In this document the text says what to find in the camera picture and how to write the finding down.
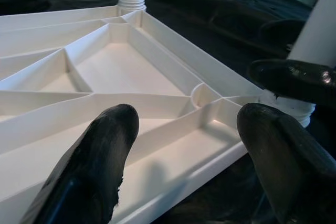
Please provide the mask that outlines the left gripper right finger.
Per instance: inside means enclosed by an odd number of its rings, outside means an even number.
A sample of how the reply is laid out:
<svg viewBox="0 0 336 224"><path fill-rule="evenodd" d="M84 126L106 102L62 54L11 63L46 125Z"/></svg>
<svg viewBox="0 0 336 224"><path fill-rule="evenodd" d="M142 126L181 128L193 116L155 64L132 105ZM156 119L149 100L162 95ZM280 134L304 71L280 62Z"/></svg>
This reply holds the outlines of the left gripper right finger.
<svg viewBox="0 0 336 224"><path fill-rule="evenodd" d="M247 103L237 129L279 223L335 223L335 159L295 118Z"/></svg>

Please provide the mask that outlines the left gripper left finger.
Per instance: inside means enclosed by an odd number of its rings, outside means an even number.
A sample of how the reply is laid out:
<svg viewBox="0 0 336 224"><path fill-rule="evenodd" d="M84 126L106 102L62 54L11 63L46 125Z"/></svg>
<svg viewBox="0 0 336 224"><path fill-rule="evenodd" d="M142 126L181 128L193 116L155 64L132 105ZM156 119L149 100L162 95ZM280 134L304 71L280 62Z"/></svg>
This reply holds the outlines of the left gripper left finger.
<svg viewBox="0 0 336 224"><path fill-rule="evenodd" d="M58 161L21 223L108 223L139 132L129 104L101 112Z"/></svg>

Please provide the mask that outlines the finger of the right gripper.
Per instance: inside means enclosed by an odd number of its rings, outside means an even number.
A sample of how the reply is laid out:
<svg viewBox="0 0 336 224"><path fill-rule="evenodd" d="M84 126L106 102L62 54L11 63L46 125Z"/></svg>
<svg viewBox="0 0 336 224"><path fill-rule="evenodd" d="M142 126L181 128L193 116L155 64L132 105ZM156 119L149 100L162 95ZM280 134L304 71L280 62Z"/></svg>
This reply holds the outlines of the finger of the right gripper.
<svg viewBox="0 0 336 224"><path fill-rule="evenodd" d="M260 39L277 58L286 59L295 45L306 21L301 19L274 20L259 29Z"/></svg>
<svg viewBox="0 0 336 224"><path fill-rule="evenodd" d="M257 60L248 76L279 97L335 106L335 70L315 63L288 59Z"/></svg>

